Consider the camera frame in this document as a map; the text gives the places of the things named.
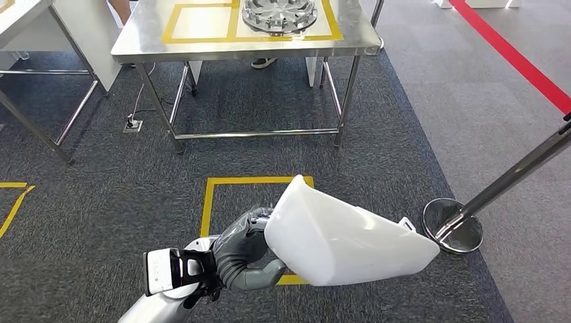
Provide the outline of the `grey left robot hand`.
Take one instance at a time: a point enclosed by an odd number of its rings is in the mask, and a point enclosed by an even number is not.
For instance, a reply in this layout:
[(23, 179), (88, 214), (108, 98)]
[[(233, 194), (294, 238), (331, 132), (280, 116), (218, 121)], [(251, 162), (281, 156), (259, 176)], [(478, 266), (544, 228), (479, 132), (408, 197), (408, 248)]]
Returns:
[(268, 251), (265, 225), (261, 221), (270, 218), (271, 207), (256, 207), (228, 226), (212, 247), (217, 265), (217, 275), (222, 285), (230, 291), (256, 291), (276, 285), (287, 269), (280, 259), (263, 268), (250, 268)]

